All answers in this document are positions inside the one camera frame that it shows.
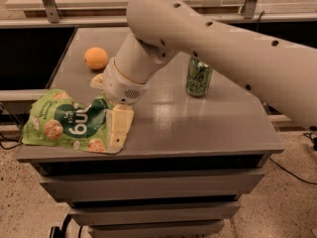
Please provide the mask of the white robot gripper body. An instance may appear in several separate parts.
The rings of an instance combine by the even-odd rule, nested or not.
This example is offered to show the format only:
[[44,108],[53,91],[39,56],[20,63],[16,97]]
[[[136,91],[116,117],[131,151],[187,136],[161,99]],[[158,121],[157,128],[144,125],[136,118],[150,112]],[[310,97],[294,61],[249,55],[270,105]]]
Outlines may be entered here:
[[103,90],[108,101],[115,104],[132,105],[138,102],[149,89],[149,85],[138,84],[122,75],[110,58],[103,71]]

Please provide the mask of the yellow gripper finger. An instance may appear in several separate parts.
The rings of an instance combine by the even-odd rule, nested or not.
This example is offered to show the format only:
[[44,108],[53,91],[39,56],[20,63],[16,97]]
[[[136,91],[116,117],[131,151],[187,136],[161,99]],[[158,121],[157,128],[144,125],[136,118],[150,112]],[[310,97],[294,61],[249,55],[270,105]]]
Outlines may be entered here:
[[90,81],[90,86],[95,89],[102,89],[103,88],[103,74],[98,73],[97,75],[95,75]]
[[126,141],[134,118],[130,105],[117,104],[107,111],[107,148],[109,151],[120,151]]

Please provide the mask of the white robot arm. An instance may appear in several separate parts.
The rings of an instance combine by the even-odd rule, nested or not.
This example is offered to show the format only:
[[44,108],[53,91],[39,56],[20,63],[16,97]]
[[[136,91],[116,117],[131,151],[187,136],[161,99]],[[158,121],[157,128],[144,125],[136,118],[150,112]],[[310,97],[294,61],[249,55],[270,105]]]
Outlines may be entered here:
[[316,129],[316,49],[207,20],[180,0],[130,0],[126,15],[131,33],[98,85],[110,103],[138,102],[153,75],[183,52]]

